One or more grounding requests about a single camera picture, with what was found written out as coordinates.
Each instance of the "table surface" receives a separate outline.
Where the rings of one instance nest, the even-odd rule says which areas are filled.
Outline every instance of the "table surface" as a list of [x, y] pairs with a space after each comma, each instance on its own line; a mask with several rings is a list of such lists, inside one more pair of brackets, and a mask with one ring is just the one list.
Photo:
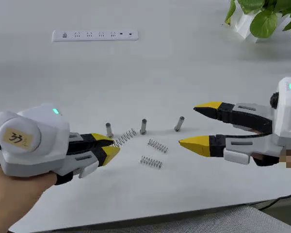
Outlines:
[[[178, 141], [244, 134], [193, 111], [199, 103], [269, 104], [291, 76], [291, 35], [253, 44], [223, 25], [220, 0], [1, 0], [0, 111], [55, 103], [71, 131], [144, 136], [85, 179], [49, 189], [12, 227], [33, 232], [274, 199], [291, 193], [291, 169], [207, 159]], [[138, 41], [51, 42], [53, 30], [138, 30]], [[185, 122], [174, 132], [180, 116]], [[149, 138], [169, 147], [161, 154]], [[161, 170], [139, 164], [163, 161]]]

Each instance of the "compression spring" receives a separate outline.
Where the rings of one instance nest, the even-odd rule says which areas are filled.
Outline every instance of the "compression spring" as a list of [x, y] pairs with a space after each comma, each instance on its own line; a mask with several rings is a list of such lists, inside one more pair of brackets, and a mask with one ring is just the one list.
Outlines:
[[140, 160], [141, 164], [145, 164], [148, 166], [156, 167], [160, 169], [162, 167], [162, 162], [156, 159], [151, 159], [149, 157], [142, 156]]
[[158, 141], [155, 141], [153, 139], [150, 139], [147, 143], [148, 145], [152, 146], [153, 148], [160, 150], [161, 152], [166, 153], [168, 151], [168, 147], [164, 144], [159, 143]]
[[130, 130], [125, 132], [122, 136], [114, 140], [113, 146], [120, 147], [123, 144], [125, 144], [128, 140], [131, 140], [136, 135], [137, 135], [136, 131], [133, 128], [131, 128]]

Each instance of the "power strip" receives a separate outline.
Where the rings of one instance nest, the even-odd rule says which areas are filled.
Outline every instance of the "power strip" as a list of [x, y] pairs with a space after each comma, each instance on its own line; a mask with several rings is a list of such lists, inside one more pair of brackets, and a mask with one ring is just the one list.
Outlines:
[[137, 31], [54, 31], [52, 41], [138, 40]]

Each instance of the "metal pin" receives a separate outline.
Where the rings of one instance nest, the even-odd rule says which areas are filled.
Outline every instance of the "metal pin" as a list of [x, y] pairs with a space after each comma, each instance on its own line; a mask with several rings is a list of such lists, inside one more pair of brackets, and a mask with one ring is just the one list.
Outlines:
[[106, 123], [106, 129], [107, 129], [107, 137], [113, 137], [112, 129], [111, 129], [111, 124]]
[[179, 132], [179, 131], [180, 131], [183, 122], [184, 122], [184, 117], [181, 116], [181, 117], [179, 118], [179, 121], [178, 121], [177, 125], [175, 126], [175, 131], [176, 131], [176, 132]]
[[146, 134], [146, 119], [143, 119], [141, 122], [141, 129], [140, 134], [145, 135]]

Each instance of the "handwritten label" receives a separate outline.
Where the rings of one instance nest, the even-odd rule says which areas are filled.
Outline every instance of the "handwritten label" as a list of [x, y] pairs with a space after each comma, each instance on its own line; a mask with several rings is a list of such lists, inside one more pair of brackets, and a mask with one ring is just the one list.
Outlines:
[[31, 147], [32, 134], [27, 134], [12, 128], [7, 128], [3, 136], [3, 141], [27, 150]]

